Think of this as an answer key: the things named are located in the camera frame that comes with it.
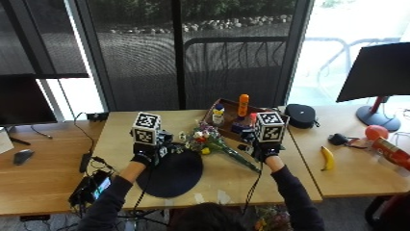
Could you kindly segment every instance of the person's hand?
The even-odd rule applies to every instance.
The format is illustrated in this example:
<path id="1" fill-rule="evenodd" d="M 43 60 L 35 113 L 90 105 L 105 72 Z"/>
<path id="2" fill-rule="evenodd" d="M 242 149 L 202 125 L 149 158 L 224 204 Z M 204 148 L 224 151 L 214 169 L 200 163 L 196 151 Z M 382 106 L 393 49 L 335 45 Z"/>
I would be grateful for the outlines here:
<path id="1" fill-rule="evenodd" d="M 156 159 L 156 146 L 141 144 L 138 142 L 133 143 L 133 158 L 132 162 L 138 162 L 146 167 L 154 164 Z"/>
<path id="2" fill-rule="evenodd" d="M 257 142 L 254 141 L 254 158 L 265 163 L 265 160 L 270 156 L 278 156 L 281 151 L 280 142 Z"/>

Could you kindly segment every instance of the computer monitor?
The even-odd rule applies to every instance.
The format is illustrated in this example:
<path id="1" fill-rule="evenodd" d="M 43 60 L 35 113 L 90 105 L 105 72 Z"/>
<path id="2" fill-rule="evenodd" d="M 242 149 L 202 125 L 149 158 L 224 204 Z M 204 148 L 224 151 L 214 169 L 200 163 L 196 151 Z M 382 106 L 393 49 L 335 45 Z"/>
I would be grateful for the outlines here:
<path id="1" fill-rule="evenodd" d="M 378 112 L 385 97 L 391 95 L 410 95 L 410 42 L 361 48 L 335 102 L 375 96 L 374 105 L 358 108 L 357 117 L 366 125 L 395 131 L 399 120 Z"/>
<path id="2" fill-rule="evenodd" d="M 56 118 L 35 75 L 0 75 L 0 127 L 53 122 Z"/>

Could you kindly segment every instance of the apriltag cube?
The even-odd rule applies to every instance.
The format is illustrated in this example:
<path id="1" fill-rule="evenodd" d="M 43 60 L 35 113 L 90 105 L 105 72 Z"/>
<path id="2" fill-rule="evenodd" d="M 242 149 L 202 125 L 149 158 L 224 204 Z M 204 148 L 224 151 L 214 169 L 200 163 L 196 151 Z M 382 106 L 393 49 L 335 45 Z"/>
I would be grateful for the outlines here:
<path id="1" fill-rule="evenodd" d="M 132 124 L 133 141 L 141 144 L 156 145 L 160 124 L 160 115 L 138 113 L 136 121 Z"/>
<path id="2" fill-rule="evenodd" d="M 282 141 L 286 123 L 277 112 L 257 113 L 256 138 L 258 142 Z"/>

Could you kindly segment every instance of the sleeve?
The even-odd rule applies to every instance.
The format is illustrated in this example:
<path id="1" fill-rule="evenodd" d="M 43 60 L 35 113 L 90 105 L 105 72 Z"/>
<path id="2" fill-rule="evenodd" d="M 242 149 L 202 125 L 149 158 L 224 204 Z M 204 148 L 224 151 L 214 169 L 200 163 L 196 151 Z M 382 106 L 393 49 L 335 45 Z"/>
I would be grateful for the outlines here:
<path id="1" fill-rule="evenodd" d="M 280 194 L 285 199 L 293 230 L 325 230 L 325 224 L 318 209 L 313 205 L 305 187 L 297 177 L 291 175 L 288 166 L 284 166 L 281 170 L 272 173 L 272 177 L 277 182 Z"/>
<path id="2" fill-rule="evenodd" d="M 118 211 L 130 187 L 132 184 L 124 178 L 116 176 L 112 185 L 86 209 L 85 216 L 80 220 L 79 231 L 113 230 Z"/>

